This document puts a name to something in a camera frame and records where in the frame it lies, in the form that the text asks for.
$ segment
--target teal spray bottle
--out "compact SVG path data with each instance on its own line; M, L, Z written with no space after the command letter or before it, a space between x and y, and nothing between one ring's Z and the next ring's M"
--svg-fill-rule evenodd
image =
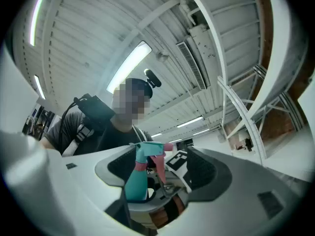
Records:
M151 157L157 166L157 174L163 183L166 183L164 157L165 150L172 150L172 144L157 142L142 142L136 146L136 164L126 185L125 193L127 200L145 200L148 191L147 157Z

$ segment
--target man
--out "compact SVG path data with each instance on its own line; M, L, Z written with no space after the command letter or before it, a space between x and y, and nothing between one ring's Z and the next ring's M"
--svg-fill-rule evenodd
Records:
M147 132L142 132L133 126L138 119L144 116L145 108L149 107L152 94L152 89L147 82L135 78L126 79L114 91L112 109L115 115L108 126L104 127L106 137L103 136L103 133L95 132L79 144L73 155L102 151L145 140L153 141ZM60 153L62 154L75 138L83 118L84 114L81 112L66 115L62 129L62 146L59 144L60 121L51 128L41 143L46 148L60 150L61 147Z

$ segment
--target white wall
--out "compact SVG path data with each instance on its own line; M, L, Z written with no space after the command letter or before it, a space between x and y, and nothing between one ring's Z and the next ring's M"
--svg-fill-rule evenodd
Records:
M315 95L315 77L313 77L309 86L305 89L305 91L302 93L302 95L298 99L298 102L300 106L302 107L303 112L307 118L307 121L311 128L313 139L315 141L315 118L314 118L315 101L310 100L314 98L314 95Z
M214 131L204 135L193 137L193 145L195 147L211 149L217 152L232 155L232 151L227 140L225 140L224 143L219 143L219 134L220 132Z
M293 132L263 161L264 166L286 175L312 181L315 172L315 144L309 126Z
M0 130L22 132L38 94L15 66L7 49L3 47L0 52Z

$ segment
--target teal object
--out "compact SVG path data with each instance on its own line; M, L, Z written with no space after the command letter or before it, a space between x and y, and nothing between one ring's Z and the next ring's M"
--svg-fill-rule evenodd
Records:
M143 142L136 145L136 162L147 163L147 156L163 155L163 144L155 142ZM127 200L145 200L148 191L147 170L133 170L125 184Z

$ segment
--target ventilation duct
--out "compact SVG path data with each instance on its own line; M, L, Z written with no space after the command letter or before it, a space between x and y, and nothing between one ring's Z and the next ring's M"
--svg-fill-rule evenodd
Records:
M189 67L191 68L191 71L193 73L193 75L195 76L198 86L199 88L202 89L206 89L206 84L202 78L200 69L194 59L194 57L191 54L191 51L189 50L187 44L185 42L180 42L178 44L176 44L178 49L182 52L184 58L186 59Z

